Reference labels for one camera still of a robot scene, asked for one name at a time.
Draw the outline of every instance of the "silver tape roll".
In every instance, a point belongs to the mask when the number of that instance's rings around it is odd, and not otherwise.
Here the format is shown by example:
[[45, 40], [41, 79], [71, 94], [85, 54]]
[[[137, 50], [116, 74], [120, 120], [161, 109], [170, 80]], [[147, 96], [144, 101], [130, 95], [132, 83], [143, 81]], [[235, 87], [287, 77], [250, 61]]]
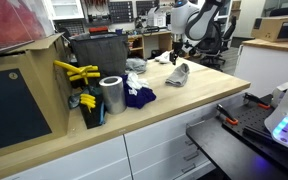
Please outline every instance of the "silver tape roll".
[[111, 76], [100, 81], [104, 104], [110, 114], [119, 114], [126, 109], [122, 78]]

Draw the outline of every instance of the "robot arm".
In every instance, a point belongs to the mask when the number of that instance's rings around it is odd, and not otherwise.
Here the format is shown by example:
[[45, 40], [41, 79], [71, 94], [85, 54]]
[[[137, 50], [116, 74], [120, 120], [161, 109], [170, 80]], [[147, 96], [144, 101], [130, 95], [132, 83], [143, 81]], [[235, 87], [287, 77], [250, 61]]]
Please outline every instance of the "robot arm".
[[171, 12], [173, 52], [170, 61], [175, 65], [179, 52], [184, 45], [184, 35], [194, 41], [205, 38], [212, 29], [214, 17], [225, 0], [205, 0], [201, 10], [188, 0], [178, 0]]

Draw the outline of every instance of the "drawer handle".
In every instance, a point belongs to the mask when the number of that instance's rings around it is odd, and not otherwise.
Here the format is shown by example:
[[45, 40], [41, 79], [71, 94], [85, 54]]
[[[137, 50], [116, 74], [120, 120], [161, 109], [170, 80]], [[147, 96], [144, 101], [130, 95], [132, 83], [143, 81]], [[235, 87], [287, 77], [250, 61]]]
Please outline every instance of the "drawer handle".
[[191, 145], [193, 145], [193, 141], [190, 141], [190, 140], [185, 141], [185, 144], [188, 145], [188, 146], [191, 146]]
[[194, 169], [194, 168], [196, 168], [195, 163], [193, 163], [192, 165], [190, 165], [190, 166], [187, 167], [187, 168], [182, 169], [182, 172], [185, 174], [185, 173], [191, 171], [191, 170]]
[[198, 155], [199, 155], [198, 152], [195, 151], [194, 153], [192, 153], [192, 154], [190, 154], [190, 155], [188, 155], [188, 156], [185, 156], [185, 157], [183, 157], [183, 158], [184, 158], [185, 161], [189, 161], [189, 160], [191, 160], [191, 159], [196, 158]]

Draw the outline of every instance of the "navy blue cloth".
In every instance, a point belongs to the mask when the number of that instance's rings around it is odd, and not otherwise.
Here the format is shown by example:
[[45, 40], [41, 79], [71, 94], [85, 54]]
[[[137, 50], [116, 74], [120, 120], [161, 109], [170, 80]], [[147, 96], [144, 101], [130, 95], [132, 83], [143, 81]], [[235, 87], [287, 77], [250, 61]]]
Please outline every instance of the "navy blue cloth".
[[130, 94], [129, 90], [132, 88], [126, 83], [128, 75], [122, 75], [121, 77], [123, 79], [126, 106], [141, 109], [146, 103], [156, 99], [156, 95], [153, 93], [153, 90], [146, 87], [142, 87], [140, 90], [136, 89], [136, 96], [134, 94]]

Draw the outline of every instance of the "gray bin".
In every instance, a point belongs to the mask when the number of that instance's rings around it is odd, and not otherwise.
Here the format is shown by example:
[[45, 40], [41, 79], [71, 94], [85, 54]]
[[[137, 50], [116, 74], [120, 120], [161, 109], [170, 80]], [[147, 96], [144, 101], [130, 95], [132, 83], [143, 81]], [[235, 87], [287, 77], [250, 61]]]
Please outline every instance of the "gray bin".
[[79, 66], [98, 66], [101, 78], [125, 74], [129, 51], [127, 35], [85, 33], [71, 37], [70, 41]]

